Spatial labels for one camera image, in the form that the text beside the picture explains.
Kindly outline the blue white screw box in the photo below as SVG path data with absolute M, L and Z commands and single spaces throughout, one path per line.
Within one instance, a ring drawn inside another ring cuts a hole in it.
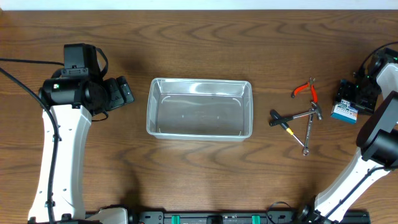
M 358 118 L 358 110 L 351 107 L 349 101 L 341 100 L 333 105 L 331 117 L 349 124 L 355 124 Z

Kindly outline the small black-handled hammer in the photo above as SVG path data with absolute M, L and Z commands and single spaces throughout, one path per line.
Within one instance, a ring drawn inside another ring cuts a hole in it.
M 277 126 L 282 123 L 287 123 L 288 121 L 291 121 L 293 119 L 301 118 L 304 116 L 310 116 L 310 115 L 314 115 L 314 114 L 317 116 L 318 120 L 322 120 L 323 115 L 322 115 L 322 109 L 321 109 L 320 105 L 318 103 L 315 103 L 314 101 L 312 101 L 311 104 L 312 104 L 312 107 L 307 112 L 295 114 L 295 115 L 291 115 L 291 116 L 281 116 L 278 112 L 276 112 L 276 110 L 271 110 L 270 115 L 272 117 L 272 120 L 269 122 L 269 125 Z

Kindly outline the silver combination wrench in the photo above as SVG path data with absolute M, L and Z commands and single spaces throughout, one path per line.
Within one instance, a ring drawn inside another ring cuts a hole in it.
M 311 114 L 308 116 L 307 132 L 305 135 L 305 142 L 304 142 L 304 147 L 303 147 L 303 155 L 304 156 L 308 156 L 310 154 L 308 145 L 309 145 L 310 135 L 311 135 L 311 131 L 312 131 L 312 125 L 313 125 L 313 115 Z

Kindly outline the clear plastic storage box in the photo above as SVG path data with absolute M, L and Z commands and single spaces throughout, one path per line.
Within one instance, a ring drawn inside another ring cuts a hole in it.
M 155 78 L 147 132 L 157 139 L 241 142 L 252 135 L 252 86 L 244 80 Z

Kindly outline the black yellow screwdriver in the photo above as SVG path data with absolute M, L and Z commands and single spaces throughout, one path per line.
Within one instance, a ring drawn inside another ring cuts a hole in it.
M 281 115 L 276 112 L 276 110 L 270 110 L 270 115 L 272 121 L 269 122 L 269 126 L 281 126 L 285 131 L 287 131 L 301 146 L 304 146 L 303 142 L 294 134 L 290 126 L 284 121 Z

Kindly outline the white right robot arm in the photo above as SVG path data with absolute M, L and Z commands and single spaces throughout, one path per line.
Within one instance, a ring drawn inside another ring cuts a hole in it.
M 397 168 L 397 51 L 386 45 L 358 71 L 361 88 L 376 86 L 384 101 L 361 128 L 357 150 L 337 179 L 302 212 L 302 222 L 339 223 L 350 206 L 375 181 Z

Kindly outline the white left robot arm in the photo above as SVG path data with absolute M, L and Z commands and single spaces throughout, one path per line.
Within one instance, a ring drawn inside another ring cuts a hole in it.
M 132 103 L 124 77 L 105 79 L 104 53 L 89 44 L 66 44 L 64 67 L 39 90 L 44 149 L 29 223 L 128 223 L 127 208 L 113 205 L 89 214 L 82 191 L 83 162 L 93 117 Z

